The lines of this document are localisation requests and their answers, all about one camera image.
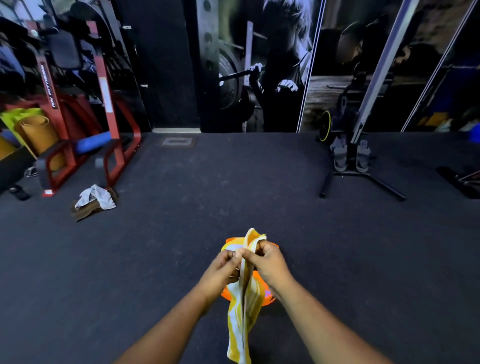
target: dark gray floor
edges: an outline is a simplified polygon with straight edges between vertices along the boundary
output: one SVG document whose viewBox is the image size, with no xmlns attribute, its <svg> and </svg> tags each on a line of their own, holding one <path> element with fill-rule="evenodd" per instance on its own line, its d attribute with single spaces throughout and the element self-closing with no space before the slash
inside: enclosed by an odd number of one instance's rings
<svg viewBox="0 0 480 364">
<path fill-rule="evenodd" d="M 375 134 L 367 180 L 328 171 L 309 134 L 204 134 L 194 149 L 151 135 L 119 180 L 118 208 L 75 223 L 93 160 L 52 198 L 0 196 L 0 362 L 108 363 L 196 283 L 226 238 L 248 228 L 280 245 L 293 275 L 397 363 L 478 363 L 480 202 L 434 168 L 480 165 L 452 134 Z M 227 363 L 228 303 L 198 324 L 182 363 Z M 250 334 L 254 363 L 308 363 L 279 303 Z"/>
</svg>

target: white towel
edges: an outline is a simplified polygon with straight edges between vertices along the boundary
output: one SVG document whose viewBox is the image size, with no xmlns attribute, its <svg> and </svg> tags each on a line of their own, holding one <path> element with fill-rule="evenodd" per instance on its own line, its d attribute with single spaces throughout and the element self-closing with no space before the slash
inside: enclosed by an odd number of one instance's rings
<svg viewBox="0 0 480 364">
<path fill-rule="evenodd" d="M 117 205 L 112 200 L 112 196 L 110 192 L 108 192 L 105 188 L 98 187 L 94 184 L 92 187 L 87 188 L 80 194 L 80 199 L 75 204 L 75 208 L 78 210 L 82 206 L 85 206 L 89 202 L 97 200 L 100 204 L 100 207 L 104 210 L 110 210 Z"/>
</svg>

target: crumpled cloth on floor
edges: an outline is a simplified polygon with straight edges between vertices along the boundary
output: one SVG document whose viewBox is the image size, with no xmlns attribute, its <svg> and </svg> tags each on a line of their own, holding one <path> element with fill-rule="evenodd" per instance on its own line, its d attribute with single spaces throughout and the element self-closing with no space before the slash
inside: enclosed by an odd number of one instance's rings
<svg viewBox="0 0 480 364">
<path fill-rule="evenodd" d="M 257 243 L 266 240 L 266 235 L 260 235 L 255 229 L 248 230 L 243 247 L 255 252 Z M 253 265 L 242 259 L 240 279 L 227 285 L 231 294 L 228 308 L 228 350 L 227 357 L 239 364 L 251 364 L 248 349 L 248 333 L 257 320 L 260 308 L 265 298 L 265 288 L 253 276 Z"/>
<path fill-rule="evenodd" d="M 82 206 L 85 206 L 89 202 L 97 200 L 100 204 L 100 207 L 103 210 L 110 210 L 112 208 L 117 207 L 115 202 L 113 202 L 112 196 L 110 192 L 108 192 L 105 188 L 99 187 L 94 184 L 92 187 L 87 188 L 80 194 L 80 199 L 75 204 L 75 209 L 79 209 Z"/>
</svg>

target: floor drain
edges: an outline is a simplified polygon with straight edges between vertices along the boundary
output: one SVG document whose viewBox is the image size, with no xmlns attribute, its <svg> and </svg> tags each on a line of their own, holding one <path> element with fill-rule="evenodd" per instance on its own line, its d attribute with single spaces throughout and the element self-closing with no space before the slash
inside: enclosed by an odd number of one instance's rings
<svg viewBox="0 0 480 364">
<path fill-rule="evenodd" d="M 187 136 L 167 136 L 158 142 L 161 148 L 193 148 L 197 144 L 197 138 Z"/>
</svg>

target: red metal frame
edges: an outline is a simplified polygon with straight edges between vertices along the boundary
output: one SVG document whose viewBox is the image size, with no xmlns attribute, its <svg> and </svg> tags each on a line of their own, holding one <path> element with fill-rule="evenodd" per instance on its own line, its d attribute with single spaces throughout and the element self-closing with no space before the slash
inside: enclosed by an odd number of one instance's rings
<svg viewBox="0 0 480 364">
<path fill-rule="evenodd" d="M 96 23 L 93 21 L 89 21 L 87 22 L 87 25 L 90 28 L 90 36 L 92 38 L 99 38 Z M 134 152 L 140 145 L 140 142 L 142 140 L 142 134 L 140 132 L 140 127 L 136 123 L 132 113 L 130 113 L 130 111 L 128 110 L 125 102 L 119 97 L 112 95 L 108 82 L 108 73 L 105 67 L 105 61 L 103 60 L 102 56 L 102 51 L 98 47 L 95 47 L 95 49 L 96 54 L 94 54 L 94 61 L 98 81 L 100 83 L 100 90 L 102 92 L 105 113 L 107 115 L 108 128 L 110 129 L 112 139 L 116 141 L 115 146 L 111 150 L 108 150 L 103 154 L 103 168 L 105 170 L 107 183 L 106 187 L 112 187 L 119 178 L 127 163 L 131 160 Z M 121 136 L 119 133 L 117 118 L 115 116 L 114 104 L 116 104 L 117 107 L 120 109 L 133 130 L 133 141 L 126 151 L 123 151 L 123 147 L 121 145 Z M 109 171 L 108 158 L 112 153 L 115 154 L 116 166 L 113 168 L 112 171 Z"/>
<path fill-rule="evenodd" d="M 27 21 L 27 28 L 30 34 L 33 36 L 38 35 L 39 28 L 35 22 Z M 48 172 L 48 180 L 51 186 L 51 189 L 44 190 L 43 196 L 44 197 L 51 197 L 55 194 L 55 192 L 65 183 L 65 181 L 70 177 L 75 171 L 79 168 L 79 166 L 85 162 L 86 156 L 77 157 L 75 155 L 75 151 L 73 149 L 72 139 L 70 137 L 70 133 L 65 122 L 65 118 L 62 114 L 61 104 L 57 97 L 57 90 L 55 84 L 52 79 L 51 69 L 48 65 L 47 59 L 45 54 L 42 50 L 36 52 L 36 61 L 38 64 L 38 70 L 40 71 L 40 75 L 42 76 L 43 86 L 45 88 L 45 92 L 47 94 L 47 99 L 49 103 L 47 105 L 48 111 L 47 113 L 51 118 L 55 119 L 55 127 L 56 132 L 62 141 L 68 141 L 67 143 L 62 143 L 61 146 L 58 147 L 55 154 L 60 153 L 61 151 L 65 155 L 65 159 L 67 165 L 62 168 L 62 170 L 53 175 L 53 171 L 50 169 L 49 162 L 51 158 L 55 155 L 51 155 L 47 159 L 46 169 Z"/>
</svg>

